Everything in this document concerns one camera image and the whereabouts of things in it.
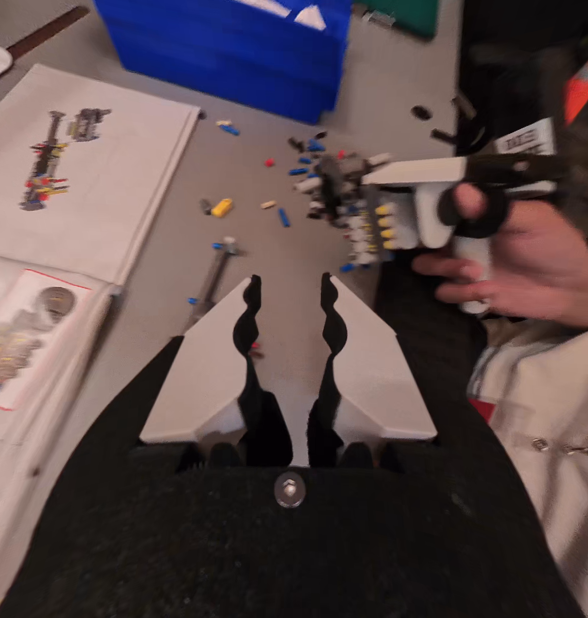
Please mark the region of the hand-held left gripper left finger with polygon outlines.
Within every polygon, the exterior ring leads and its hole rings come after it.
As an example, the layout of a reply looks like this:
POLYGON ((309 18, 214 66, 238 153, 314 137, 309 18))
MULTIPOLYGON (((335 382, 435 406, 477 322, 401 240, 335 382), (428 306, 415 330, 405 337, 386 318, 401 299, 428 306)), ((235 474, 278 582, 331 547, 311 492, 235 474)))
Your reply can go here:
POLYGON ((140 433, 145 444, 241 449, 248 466, 288 466, 289 430, 251 357, 259 335, 261 278, 252 275, 185 332, 140 433))

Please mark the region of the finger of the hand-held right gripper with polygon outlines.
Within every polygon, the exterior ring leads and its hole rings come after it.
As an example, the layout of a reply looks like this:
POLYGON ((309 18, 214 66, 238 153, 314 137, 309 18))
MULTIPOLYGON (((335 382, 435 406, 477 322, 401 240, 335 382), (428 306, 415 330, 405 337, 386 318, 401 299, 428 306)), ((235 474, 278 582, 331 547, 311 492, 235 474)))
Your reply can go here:
POLYGON ((455 183, 465 177, 467 163, 467 157, 397 161, 366 174, 361 184, 413 187, 422 183, 455 183))

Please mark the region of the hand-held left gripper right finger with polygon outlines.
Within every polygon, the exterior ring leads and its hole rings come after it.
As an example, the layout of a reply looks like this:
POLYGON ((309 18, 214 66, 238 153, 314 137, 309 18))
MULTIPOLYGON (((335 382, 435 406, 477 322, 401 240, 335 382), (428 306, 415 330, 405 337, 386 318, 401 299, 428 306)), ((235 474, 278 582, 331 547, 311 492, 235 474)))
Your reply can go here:
POLYGON ((330 273, 321 278, 329 349, 308 417, 308 462, 332 468, 353 444, 371 459, 394 442, 430 442, 437 429, 395 331, 330 273))

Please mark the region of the brick-built engine block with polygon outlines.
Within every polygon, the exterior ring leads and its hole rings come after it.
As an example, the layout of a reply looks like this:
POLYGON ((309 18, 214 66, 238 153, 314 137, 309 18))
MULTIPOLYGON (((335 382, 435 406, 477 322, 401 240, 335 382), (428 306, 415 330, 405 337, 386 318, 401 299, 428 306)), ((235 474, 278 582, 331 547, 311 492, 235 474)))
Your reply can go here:
POLYGON ((356 269, 371 269, 375 265, 394 261, 397 249, 391 245, 392 239, 381 235, 380 219, 392 216, 395 205, 389 202, 388 212, 378 214, 383 206, 378 189, 368 187, 357 198, 344 202, 337 208, 337 222, 344 229, 344 238, 350 244, 348 261, 340 267, 341 273, 350 273, 356 269))

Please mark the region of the brick-built car chassis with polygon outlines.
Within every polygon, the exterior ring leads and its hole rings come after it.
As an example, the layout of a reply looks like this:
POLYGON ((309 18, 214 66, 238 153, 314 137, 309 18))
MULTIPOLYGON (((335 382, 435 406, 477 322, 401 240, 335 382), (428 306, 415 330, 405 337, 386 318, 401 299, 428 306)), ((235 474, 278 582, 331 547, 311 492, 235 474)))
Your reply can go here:
POLYGON ((343 157, 324 153, 313 168, 313 176, 298 181, 293 189, 310 198, 307 217, 324 219, 336 228, 358 212, 363 199, 362 180, 370 172, 393 162, 392 153, 363 157, 347 153, 343 157))

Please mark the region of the grey toy beam with pins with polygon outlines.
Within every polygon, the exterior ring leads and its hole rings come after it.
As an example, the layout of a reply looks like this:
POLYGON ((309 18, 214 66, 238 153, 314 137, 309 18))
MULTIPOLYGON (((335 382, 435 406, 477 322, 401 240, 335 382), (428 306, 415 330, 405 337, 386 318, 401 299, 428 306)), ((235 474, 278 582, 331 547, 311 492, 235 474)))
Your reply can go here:
POLYGON ((190 313, 183 332, 192 328, 216 305, 215 295, 221 284, 228 261, 241 253, 236 239, 231 236, 225 236, 220 242, 213 243, 212 247, 215 255, 200 293, 197 297, 187 299, 190 313))

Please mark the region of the person's right hand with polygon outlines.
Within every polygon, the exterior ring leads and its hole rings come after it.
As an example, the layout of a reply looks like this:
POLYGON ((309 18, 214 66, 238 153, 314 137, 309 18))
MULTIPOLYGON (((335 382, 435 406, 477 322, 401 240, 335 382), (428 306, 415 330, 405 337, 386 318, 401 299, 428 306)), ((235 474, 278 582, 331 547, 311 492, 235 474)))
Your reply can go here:
POLYGON ((418 255, 413 270, 443 277, 435 296, 461 305, 482 301, 500 315, 588 329, 588 244, 545 201, 513 201, 491 242, 491 270, 446 251, 418 255))

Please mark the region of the black perforated pad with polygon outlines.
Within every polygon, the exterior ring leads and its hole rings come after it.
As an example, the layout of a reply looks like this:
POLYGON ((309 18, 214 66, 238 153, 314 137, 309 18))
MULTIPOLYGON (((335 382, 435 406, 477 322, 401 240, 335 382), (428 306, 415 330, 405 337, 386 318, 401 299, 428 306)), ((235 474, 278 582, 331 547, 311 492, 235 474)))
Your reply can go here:
POLYGON ((481 320, 435 296, 436 276, 414 272, 419 251, 402 251, 379 273, 374 310, 397 334, 423 390, 466 402, 467 388, 488 337, 481 320))

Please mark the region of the orange traffic cone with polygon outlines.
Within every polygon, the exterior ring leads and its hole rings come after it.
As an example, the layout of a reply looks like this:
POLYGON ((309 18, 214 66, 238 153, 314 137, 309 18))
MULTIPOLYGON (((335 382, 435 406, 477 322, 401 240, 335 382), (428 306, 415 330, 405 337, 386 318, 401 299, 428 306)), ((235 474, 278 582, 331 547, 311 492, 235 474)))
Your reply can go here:
POLYGON ((588 61, 571 77, 563 90, 564 124, 569 126, 588 103, 588 61))

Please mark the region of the dark green mat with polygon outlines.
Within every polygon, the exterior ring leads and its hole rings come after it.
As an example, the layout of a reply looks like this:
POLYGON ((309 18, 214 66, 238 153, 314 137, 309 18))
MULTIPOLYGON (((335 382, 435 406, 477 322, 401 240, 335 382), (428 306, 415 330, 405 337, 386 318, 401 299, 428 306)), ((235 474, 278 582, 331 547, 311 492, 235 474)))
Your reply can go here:
POLYGON ((440 1, 357 1, 363 19, 409 33, 426 42, 437 34, 440 1))

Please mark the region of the crumpled white paper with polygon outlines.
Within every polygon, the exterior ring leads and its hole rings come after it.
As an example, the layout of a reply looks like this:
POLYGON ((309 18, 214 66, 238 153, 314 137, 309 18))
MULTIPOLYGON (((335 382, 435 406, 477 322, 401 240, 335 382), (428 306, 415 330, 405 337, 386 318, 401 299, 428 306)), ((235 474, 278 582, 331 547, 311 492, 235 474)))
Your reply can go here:
MULTIPOLYGON (((285 6, 279 1, 236 1, 240 4, 245 4, 260 11, 265 11, 276 15, 282 19, 288 19, 292 13, 292 9, 285 6)), ((323 32, 327 28, 327 24, 322 16, 321 10, 317 5, 307 5, 293 18, 295 23, 323 32)))

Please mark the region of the blue plastic bin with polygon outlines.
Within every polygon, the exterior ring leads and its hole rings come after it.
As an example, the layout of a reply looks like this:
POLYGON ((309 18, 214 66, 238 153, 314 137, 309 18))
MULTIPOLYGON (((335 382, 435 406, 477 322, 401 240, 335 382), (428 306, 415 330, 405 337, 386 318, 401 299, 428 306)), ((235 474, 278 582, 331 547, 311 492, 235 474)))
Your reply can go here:
POLYGON ((280 1, 288 19, 236 1, 95 1, 130 72, 308 124, 337 103, 350 1, 280 1), (325 31, 293 18, 319 6, 325 31))

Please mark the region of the building instruction booklet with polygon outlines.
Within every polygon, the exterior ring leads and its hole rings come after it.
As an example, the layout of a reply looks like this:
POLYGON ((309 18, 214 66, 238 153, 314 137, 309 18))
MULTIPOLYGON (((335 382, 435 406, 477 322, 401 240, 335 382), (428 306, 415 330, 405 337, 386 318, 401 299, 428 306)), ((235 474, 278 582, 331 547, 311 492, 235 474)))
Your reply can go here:
POLYGON ((125 284, 199 108, 34 66, 0 102, 0 520, 125 284))

